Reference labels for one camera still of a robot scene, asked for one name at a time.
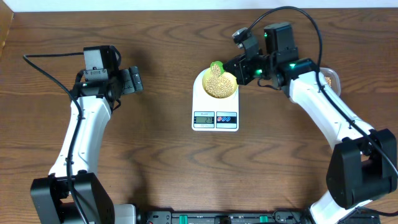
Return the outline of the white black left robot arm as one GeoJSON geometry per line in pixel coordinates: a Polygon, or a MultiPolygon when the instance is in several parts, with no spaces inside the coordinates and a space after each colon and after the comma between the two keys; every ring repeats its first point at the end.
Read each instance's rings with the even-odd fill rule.
{"type": "Polygon", "coordinates": [[[132,204],[115,205],[97,178],[104,130],[120,97],[143,90],[136,66],[119,69],[113,45],[85,47],[85,69],[71,90],[71,116],[61,151],[30,196],[41,223],[137,223],[132,204]]]}

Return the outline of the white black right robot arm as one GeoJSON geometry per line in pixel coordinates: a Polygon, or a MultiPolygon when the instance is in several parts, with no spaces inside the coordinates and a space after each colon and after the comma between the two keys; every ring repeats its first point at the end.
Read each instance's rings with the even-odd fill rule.
{"type": "Polygon", "coordinates": [[[241,55],[223,68],[240,85],[254,79],[272,80],[300,105],[328,141],[332,156],[326,174],[327,192],[302,215],[302,223],[353,221],[354,214],[369,222],[379,212],[367,207],[397,189],[397,140],[388,130],[375,130],[357,117],[327,84],[319,67],[300,58],[292,26],[287,22],[264,28],[266,49],[248,28],[233,34],[241,55]]]}

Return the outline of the green plastic measuring scoop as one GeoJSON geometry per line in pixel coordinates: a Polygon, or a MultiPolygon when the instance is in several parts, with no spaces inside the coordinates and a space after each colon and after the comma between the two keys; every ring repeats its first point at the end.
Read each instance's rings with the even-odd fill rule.
{"type": "Polygon", "coordinates": [[[220,77],[224,73],[223,63],[220,61],[212,62],[210,70],[213,76],[220,77]]]}

